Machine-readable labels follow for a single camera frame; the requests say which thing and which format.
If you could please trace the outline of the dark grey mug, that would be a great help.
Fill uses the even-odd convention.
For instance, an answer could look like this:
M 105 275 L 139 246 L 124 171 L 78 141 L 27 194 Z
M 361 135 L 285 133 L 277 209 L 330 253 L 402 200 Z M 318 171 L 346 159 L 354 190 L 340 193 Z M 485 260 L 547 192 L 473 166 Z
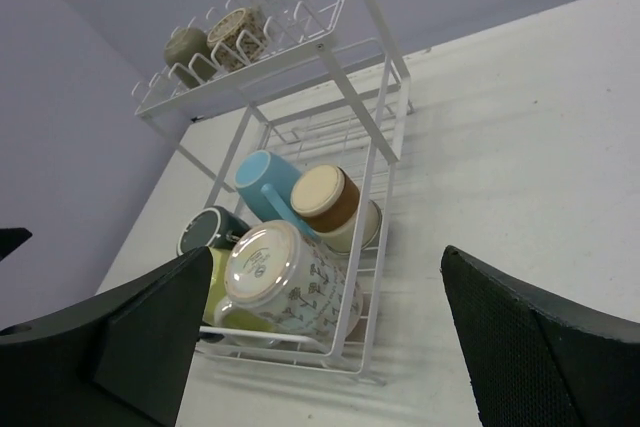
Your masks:
M 218 205 L 207 207 L 183 229 L 176 251 L 182 255 L 203 246 L 231 251 L 250 229 L 244 220 L 226 208 Z

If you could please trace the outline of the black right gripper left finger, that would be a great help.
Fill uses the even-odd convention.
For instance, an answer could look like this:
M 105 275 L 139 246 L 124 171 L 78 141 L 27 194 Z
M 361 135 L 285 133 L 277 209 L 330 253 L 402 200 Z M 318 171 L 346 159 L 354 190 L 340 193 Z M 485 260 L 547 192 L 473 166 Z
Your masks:
M 173 426 L 212 275 L 206 247 L 1 332 L 4 426 Z

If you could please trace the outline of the light green mug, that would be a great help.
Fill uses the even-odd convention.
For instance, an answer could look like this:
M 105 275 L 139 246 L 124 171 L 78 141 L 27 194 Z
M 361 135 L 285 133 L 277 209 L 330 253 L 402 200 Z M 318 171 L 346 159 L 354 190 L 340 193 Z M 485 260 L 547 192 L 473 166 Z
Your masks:
M 210 247 L 209 251 L 213 260 L 213 268 L 209 294 L 205 304 L 202 320 L 207 325 L 214 326 L 214 314 L 216 308 L 226 296 L 224 283 L 225 270 L 231 252 L 229 250 L 216 249 L 213 247 Z M 274 331 L 272 324 L 244 310 L 236 310 L 235 312 L 229 313 L 222 320 L 221 327 L 263 332 Z

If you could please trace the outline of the light blue mug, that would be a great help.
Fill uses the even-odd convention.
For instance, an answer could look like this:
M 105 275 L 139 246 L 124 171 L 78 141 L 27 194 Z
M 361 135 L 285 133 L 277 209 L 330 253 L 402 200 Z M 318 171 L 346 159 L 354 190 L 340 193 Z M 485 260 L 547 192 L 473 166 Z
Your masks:
M 234 186 L 246 206 L 263 222 L 284 220 L 319 241 L 317 234 L 293 210 L 291 194 L 302 173 L 281 156 L 267 150 L 248 155 L 238 167 Z

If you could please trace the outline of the floral white mug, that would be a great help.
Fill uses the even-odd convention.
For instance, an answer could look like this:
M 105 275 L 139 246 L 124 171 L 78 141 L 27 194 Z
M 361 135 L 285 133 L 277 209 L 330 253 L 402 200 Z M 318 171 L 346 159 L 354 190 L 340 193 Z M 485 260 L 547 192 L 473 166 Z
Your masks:
M 216 327 L 303 335 L 330 342 L 347 293 L 345 269 L 291 223 L 250 229 L 231 250 Z

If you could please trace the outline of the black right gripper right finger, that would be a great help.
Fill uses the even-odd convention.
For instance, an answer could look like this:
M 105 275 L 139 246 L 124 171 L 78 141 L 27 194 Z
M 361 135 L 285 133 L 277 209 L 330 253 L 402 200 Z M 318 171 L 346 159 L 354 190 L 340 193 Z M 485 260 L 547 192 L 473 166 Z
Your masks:
M 638 323 L 452 245 L 441 275 L 482 425 L 638 425 Z

